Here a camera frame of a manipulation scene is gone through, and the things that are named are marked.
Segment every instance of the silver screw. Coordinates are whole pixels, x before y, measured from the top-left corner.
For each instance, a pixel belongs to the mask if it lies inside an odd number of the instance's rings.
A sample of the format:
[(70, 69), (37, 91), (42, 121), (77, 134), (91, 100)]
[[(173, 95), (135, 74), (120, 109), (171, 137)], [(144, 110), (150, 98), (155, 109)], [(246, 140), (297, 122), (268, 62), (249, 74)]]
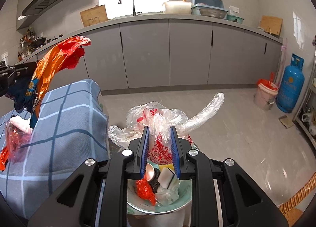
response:
[(129, 156), (131, 155), (133, 152), (130, 149), (125, 149), (122, 151), (122, 155), (124, 156)]
[(195, 149), (189, 150), (189, 155), (196, 156), (198, 154), (198, 151)]
[(92, 158), (89, 158), (89, 159), (86, 160), (86, 165), (87, 165), (87, 166), (94, 165), (94, 163), (95, 163), (95, 160), (92, 159)]
[(232, 166), (235, 164), (235, 161), (233, 159), (226, 159), (225, 160), (225, 164), (228, 165), (228, 166)]

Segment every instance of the faucet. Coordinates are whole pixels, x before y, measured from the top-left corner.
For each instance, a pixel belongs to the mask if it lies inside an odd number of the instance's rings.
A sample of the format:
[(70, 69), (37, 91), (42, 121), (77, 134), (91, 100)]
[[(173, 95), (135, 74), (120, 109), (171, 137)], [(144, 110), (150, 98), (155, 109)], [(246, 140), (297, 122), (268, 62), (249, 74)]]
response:
[[(122, 0), (119, 0), (119, 1), (118, 1), (118, 4), (121, 5), (121, 4), (122, 4)], [(135, 16), (135, 15), (136, 15), (135, 2), (134, 2), (134, 0), (133, 0), (133, 16)]]

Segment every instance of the metal colander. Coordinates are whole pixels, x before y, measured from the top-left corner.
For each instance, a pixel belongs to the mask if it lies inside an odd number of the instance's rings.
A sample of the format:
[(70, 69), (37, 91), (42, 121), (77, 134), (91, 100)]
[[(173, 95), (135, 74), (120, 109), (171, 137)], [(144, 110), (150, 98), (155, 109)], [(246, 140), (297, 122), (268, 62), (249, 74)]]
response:
[(202, 16), (210, 16), (223, 19), (226, 15), (226, 11), (216, 8), (200, 8), (199, 10)]

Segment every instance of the gray tile floor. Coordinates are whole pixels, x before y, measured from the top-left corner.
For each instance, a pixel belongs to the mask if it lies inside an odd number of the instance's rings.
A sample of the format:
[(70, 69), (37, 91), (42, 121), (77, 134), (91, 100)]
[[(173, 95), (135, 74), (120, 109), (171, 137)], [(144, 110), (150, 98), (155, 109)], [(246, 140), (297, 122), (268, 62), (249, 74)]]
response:
[(285, 129), (275, 105), (268, 112), (253, 103), (255, 89), (195, 90), (102, 96), (110, 125), (126, 127), (126, 114), (136, 105), (157, 101), (178, 108), (189, 118), (225, 94), (218, 113), (190, 136), (209, 158), (233, 158), (276, 205), (294, 195), (316, 171), (313, 151), (296, 126)]

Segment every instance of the blue gas tank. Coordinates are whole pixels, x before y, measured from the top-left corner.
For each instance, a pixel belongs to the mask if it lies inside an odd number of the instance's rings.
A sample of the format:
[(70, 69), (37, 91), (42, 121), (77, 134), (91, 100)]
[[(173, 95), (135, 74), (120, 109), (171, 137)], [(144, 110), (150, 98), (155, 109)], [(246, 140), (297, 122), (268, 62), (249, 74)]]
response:
[(285, 113), (291, 113), (304, 83), (302, 72), (304, 59), (292, 54), (291, 64), (285, 67), (279, 93), (276, 96), (276, 105)]

